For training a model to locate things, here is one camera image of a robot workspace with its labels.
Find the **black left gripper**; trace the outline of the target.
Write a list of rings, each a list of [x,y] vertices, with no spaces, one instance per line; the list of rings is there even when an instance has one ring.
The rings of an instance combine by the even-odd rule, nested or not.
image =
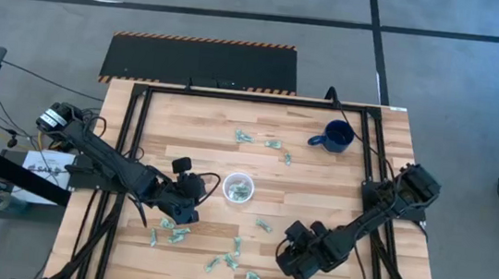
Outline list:
[[[199,174],[191,173],[192,163],[188,157],[172,162],[176,182],[163,180],[143,196],[143,203],[157,207],[178,224],[193,224],[200,220],[197,207],[206,195],[206,183]]]

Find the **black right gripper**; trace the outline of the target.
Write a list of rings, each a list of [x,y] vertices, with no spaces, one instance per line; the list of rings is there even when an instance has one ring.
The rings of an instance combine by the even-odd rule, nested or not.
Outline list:
[[[289,243],[276,258],[283,274],[294,279],[310,279],[318,271],[328,273],[336,268],[340,254],[332,244],[333,232],[320,221],[310,228],[301,221],[289,226],[285,231]]]

